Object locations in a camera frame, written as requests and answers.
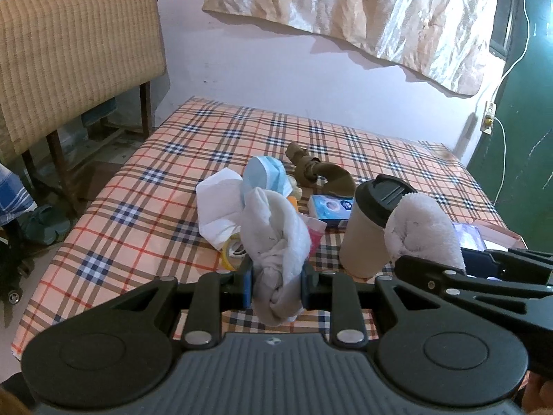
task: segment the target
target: blue plaid cloth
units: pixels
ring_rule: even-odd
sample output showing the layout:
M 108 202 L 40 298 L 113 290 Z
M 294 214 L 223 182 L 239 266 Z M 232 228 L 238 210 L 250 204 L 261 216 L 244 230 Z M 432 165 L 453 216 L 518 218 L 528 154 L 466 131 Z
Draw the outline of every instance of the blue plaid cloth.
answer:
M 37 203 L 23 187 L 19 177 L 0 164 L 0 226 L 36 208 Z

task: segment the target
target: tape roll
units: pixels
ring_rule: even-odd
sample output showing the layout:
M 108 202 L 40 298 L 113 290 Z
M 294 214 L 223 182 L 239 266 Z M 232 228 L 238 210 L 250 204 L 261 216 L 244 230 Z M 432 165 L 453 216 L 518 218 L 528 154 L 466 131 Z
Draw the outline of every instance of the tape roll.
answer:
M 240 234 L 231 235 L 221 250 L 221 264 L 227 270 L 236 271 L 245 257 L 246 252 L 242 246 Z

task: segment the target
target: power cord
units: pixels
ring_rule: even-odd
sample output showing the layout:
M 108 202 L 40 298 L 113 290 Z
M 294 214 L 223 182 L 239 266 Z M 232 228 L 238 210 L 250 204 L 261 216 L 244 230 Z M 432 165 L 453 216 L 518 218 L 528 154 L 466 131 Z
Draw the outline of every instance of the power cord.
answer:
M 496 90 L 494 90 L 491 101 L 495 101 L 497 92 L 499 91 L 499 87 L 501 86 L 503 80 L 507 77 L 509 73 L 511 73 L 511 70 L 514 68 L 516 64 L 521 62 L 524 55 L 526 55 L 526 51 L 528 51 L 528 43 L 530 42 L 530 19 L 528 18 L 528 13 L 526 11 L 526 0 L 523 1 L 523 9 L 524 9 L 524 16 L 526 17 L 526 27 L 527 27 L 527 35 L 526 35 L 526 44 L 524 45 L 524 51 L 522 52 L 521 56 L 514 61 L 509 69 L 501 76 L 501 79 L 499 80 L 499 84 L 497 84 Z M 496 198 L 493 201 L 493 206 L 496 206 L 497 200 L 499 198 L 499 194 L 501 193 L 503 189 L 503 184 L 505 182 L 505 166 L 507 163 L 507 141 L 505 139 L 505 128 L 503 127 L 503 124 L 501 123 L 501 120 L 499 118 L 494 117 L 494 120 L 496 120 L 499 123 L 499 126 L 501 127 L 501 132 L 503 133 L 503 173 L 501 175 L 501 184 L 499 185 L 499 190 L 497 191 Z
M 503 188 L 503 183 L 505 182 L 505 165 L 507 163 L 507 141 L 505 140 L 505 128 L 503 127 L 503 123 L 501 123 L 501 120 L 496 117 L 497 123 L 499 123 L 499 126 L 501 127 L 501 132 L 503 134 L 503 173 L 501 175 L 501 184 L 499 186 L 499 190 L 497 191 L 496 198 L 493 200 L 493 207 L 496 207 L 497 198 L 499 198 L 499 194 L 501 193 L 501 190 Z

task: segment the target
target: screw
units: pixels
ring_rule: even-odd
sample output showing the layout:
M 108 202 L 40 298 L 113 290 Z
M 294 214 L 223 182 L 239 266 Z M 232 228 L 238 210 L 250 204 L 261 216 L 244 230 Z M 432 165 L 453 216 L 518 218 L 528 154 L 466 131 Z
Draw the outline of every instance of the screw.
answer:
M 344 329 L 343 331 L 338 332 L 336 336 L 339 341 L 342 343 L 353 344 L 363 341 L 365 336 L 363 332 L 358 331 L 357 329 Z
M 190 331 L 184 336 L 189 345 L 207 345 L 211 339 L 211 334 L 206 331 Z

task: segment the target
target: mattress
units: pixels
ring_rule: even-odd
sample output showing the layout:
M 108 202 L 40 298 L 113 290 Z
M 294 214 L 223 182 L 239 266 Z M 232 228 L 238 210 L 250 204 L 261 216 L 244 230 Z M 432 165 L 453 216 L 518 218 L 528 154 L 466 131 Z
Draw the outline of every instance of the mattress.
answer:
M 441 144 L 192 98 L 129 158 L 70 232 L 24 312 L 13 353 L 20 357 L 48 326 L 156 277 L 195 282 L 219 268 L 218 252 L 198 232 L 196 185 L 224 167 L 241 174 L 255 155 L 274 156 L 291 173 L 284 154 L 291 141 L 345 167 L 357 183 L 379 173 L 395 175 L 434 197 L 454 221 L 481 219 L 504 226 L 474 178 Z M 311 193 L 303 193 L 303 212 Z M 317 269 L 341 268 L 343 234 L 326 231 L 310 257 Z M 369 311 L 364 316 L 375 337 Z M 330 314 L 323 311 L 303 312 L 277 328 L 266 328 L 251 310 L 225 312 L 222 320 L 224 331 L 237 332 L 327 334 L 330 327 Z

